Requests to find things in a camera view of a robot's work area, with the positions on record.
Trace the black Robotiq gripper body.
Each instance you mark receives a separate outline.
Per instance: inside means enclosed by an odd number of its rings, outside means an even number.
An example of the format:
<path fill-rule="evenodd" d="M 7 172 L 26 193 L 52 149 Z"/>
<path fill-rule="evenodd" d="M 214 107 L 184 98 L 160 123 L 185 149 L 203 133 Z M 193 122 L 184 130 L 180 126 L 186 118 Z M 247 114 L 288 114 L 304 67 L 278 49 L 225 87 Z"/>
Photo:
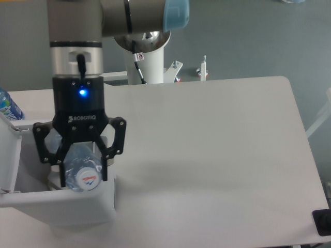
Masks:
<path fill-rule="evenodd" d="M 53 128 L 62 142 L 96 142 L 108 125 L 103 77 L 52 78 L 55 116 Z"/>

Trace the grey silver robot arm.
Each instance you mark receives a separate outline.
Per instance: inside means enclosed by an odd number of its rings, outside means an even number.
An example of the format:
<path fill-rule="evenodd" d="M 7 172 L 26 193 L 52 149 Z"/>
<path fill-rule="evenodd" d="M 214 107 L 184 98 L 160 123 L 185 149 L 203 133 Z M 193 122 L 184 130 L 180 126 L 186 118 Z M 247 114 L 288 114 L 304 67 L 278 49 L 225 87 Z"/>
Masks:
<path fill-rule="evenodd" d="M 102 38 L 184 28 L 188 1 L 48 1 L 55 115 L 37 122 L 33 134 L 42 163 L 59 167 L 66 186 L 65 157 L 75 143 L 94 142 L 101 174 L 124 148 L 126 121 L 105 113 Z"/>

